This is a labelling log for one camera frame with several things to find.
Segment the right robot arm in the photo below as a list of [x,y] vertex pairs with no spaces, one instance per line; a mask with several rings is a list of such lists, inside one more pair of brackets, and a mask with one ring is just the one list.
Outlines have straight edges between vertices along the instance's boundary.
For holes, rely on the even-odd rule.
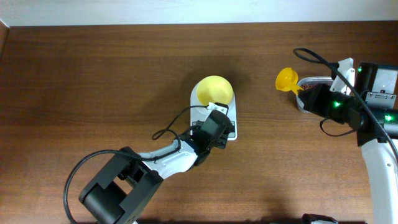
[[397,110],[393,108],[397,67],[362,62],[354,89],[375,117],[354,97],[327,84],[301,91],[304,110],[341,124],[357,135],[366,164],[375,223],[397,223]]

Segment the yellow plastic measuring scoop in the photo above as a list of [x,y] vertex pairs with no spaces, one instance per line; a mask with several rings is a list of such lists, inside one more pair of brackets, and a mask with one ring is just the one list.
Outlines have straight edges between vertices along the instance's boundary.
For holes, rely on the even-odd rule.
[[303,90],[299,85],[298,75],[295,70],[290,67],[282,69],[275,80],[275,87],[280,91],[292,91],[295,95],[299,94],[299,91]]

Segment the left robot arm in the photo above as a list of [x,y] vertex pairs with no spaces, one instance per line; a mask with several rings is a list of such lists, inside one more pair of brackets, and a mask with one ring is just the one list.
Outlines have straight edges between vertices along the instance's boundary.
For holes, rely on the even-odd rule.
[[213,110],[162,149],[136,153],[124,147],[81,191],[79,201],[98,223],[135,223],[165,179],[201,165],[214,147],[224,149],[235,127]]

